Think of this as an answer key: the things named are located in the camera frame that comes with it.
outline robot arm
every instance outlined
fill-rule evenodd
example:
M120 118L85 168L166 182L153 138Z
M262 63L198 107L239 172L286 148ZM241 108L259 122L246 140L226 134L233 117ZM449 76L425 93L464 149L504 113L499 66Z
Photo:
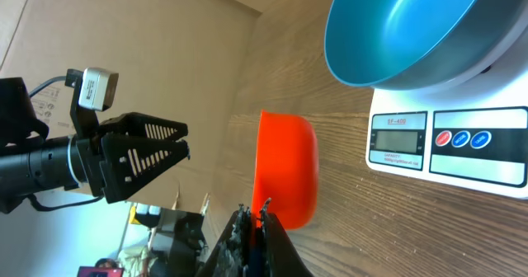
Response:
M99 124L95 110L111 107L117 77L99 68L69 69L65 85L74 88L76 134L50 139L22 79L0 79L0 212L10 213L36 192L82 183L108 203L126 200L189 157L186 124L139 113Z

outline white scale base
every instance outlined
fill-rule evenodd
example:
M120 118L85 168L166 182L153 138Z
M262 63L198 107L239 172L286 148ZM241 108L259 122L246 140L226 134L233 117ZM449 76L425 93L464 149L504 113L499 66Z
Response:
M528 106L528 31L525 31L518 40L515 39L526 28L526 23L528 23L527 12L528 10L525 10L525 13L523 13L521 18L523 22L520 22L513 29L510 37L511 41L502 42L501 47L508 49L508 51L501 56L504 50L495 49L493 51L495 52L494 54L490 53L485 59L486 61L481 62L472 70L472 72L484 70L488 66L489 60L495 61L500 57L499 60L493 63L491 70L487 73L479 74L458 85L453 83L443 92L375 90L370 109L366 149L368 166L376 171L456 185L519 199L528 198L528 186L526 185L528 159L523 162L504 162L475 158L474 154L484 153L485 150L483 150L484 148L474 149L475 152L471 152L471 148L469 148L472 144L471 142L468 142L462 148L466 152L473 154L472 157L432 154L433 158L431 159L431 150L438 149L434 147L437 146L435 139L439 128L447 128L453 132L453 135L462 129L472 129L473 135L481 130L495 129L501 132L502 136L508 129L517 129L517 132L522 129L528 131L528 113L524 109L478 111L487 108ZM443 110L472 111L462 111L453 114L438 113L438 111ZM416 129L417 117L410 117L407 120L407 115L400 115L399 113L419 111L427 112L425 128L422 128L425 129L425 143L422 150L423 159L420 158L419 165L415 161L416 155L375 150L377 130ZM437 115L436 123L434 120L435 112ZM384 116L379 117L376 120L377 124L373 127L374 115ZM493 145L493 141L498 142L496 138L490 137L490 139L490 146ZM454 138L451 139L451 142L445 148L453 147L452 150L458 149L453 146L453 140ZM523 148L519 148L520 146L525 146L521 140L508 144L507 148L509 149L504 149L496 154L500 157L509 157L519 151L524 152Z

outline blue bowl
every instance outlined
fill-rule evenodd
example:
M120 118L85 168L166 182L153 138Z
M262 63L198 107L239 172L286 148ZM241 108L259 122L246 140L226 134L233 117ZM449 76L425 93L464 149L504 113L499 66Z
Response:
M334 0L325 55L355 86L407 90L473 67L498 43L525 0Z

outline wooden table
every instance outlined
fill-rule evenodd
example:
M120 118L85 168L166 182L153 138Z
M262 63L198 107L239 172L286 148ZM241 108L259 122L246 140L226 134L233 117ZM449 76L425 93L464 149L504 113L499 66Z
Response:
M238 203L251 203L257 126L266 109L302 115L318 137L318 209L307 227L289 232L315 275L528 275L526 202L365 164L372 90L346 87L327 69L331 3L278 0L258 19L214 174L210 242Z

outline black cable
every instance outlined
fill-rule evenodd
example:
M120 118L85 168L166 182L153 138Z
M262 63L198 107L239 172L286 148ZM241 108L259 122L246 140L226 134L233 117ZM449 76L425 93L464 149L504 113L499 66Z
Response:
M31 203L31 206L33 206L33 208L35 210L40 211L40 212L49 212L49 211L55 211L55 210L62 209L62 208L67 208L67 207L75 207L75 206L81 206L81 205L84 205L84 204L95 203L95 202L101 200L102 198L104 198L104 196L98 196L98 197L96 197L95 199L92 199L92 200L85 200L85 201L82 201L82 202L64 204L64 205L55 206L55 207L46 207L46 206L41 205L39 203L39 201L36 199L36 196L33 195L33 194L28 195L26 198L29 199L29 201Z
M53 77L51 79L46 80L44 83L40 84L38 87L36 87L33 91L30 92L30 97L33 97L43 89L47 88L52 83L59 82L59 81L66 81L66 76L58 76Z

